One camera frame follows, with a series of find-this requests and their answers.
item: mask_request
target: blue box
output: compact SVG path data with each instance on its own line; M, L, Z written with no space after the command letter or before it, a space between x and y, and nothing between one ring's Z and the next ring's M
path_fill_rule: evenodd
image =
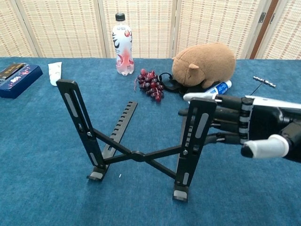
M23 68L0 83L0 97L17 98L43 74L38 65L25 64Z

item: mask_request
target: blue tablecloth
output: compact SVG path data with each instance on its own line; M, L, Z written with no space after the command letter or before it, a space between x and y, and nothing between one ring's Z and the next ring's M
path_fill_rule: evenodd
M188 203L172 200L174 180L144 162L112 164L102 182L92 165L48 64L62 61L62 78L78 83L93 126L110 135L128 101L138 107L121 140L144 153L178 145L188 107L176 93L160 104L133 91L141 68L171 72L171 59L135 59L135 72L116 73L114 59L0 58L39 65L43 75L17 99L0 99L0 225L299 225L301 164L248 159L239 145L204 147ZM301 103L301 61L238 60L227 95L255 95ZM177 156L158 161L172 170Z

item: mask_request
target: woven panel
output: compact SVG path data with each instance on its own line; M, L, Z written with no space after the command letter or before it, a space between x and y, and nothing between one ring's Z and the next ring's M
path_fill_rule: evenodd
M0 56L34 56L9 0L0 1Z
M102 57L93 0L22 0L43 57Z
M103 0L110 56L115 57L112 29L115 14L123 12L132 29L133 57L168 58L172 24L172 0Z
M289 0L263 54L264 59L301 59L301 0Z
M176 53L197 44L222 42L242 54L260 0L182 0Z

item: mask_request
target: white tube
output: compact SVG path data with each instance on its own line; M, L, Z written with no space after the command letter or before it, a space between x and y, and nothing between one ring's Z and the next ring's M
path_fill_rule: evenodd
M56 86L56 81L62 77L62 62L56 62L48 64L49 67L49 79L53 86Z

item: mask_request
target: black metal laptop stand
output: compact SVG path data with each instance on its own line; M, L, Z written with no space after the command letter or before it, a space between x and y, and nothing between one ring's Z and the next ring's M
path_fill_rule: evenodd
M213 120L216 109L215 101L201 98L191 100L188 115L183 118L180 145L144 154L139 151L131 151L120 144L137 107L136 102L128 102L114 131L108 137L93 128L77 83L60 79L57 81L57 86L94 166L87 178L102 180L111 163L128 159L144 161L174 179L174 199L187 201L188 189ZM103 151L100 150L97 139L106 143ZM122 154L114 156L116 150ZM179 154L176 172L155 161L157 158L173 154Z

